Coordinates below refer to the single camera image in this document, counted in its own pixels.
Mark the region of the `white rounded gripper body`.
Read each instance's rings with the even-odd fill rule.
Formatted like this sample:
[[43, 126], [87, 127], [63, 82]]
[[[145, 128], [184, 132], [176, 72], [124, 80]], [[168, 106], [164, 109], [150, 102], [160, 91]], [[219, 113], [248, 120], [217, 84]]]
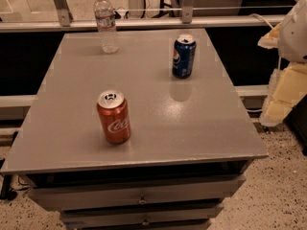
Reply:
[[307, 62], [307, 0], [298, 0], [283, 19], [278, 54], [288, 61]]

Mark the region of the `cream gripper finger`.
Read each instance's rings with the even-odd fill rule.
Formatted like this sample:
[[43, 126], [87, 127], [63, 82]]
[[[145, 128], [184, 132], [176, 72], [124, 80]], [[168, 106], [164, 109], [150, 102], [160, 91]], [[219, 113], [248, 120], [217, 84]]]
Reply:
[[259, 122], [275, 127], [283, 122], [292, 109], [307, 95], [307, 64], [290, 62], [283, 69], [274, 69], [269, 81]]
[[266, 33], [259, 39], [258, 46], [265, 49], [277, 48], [280, 29], [281, 23], [278, 23], [268, 33]]

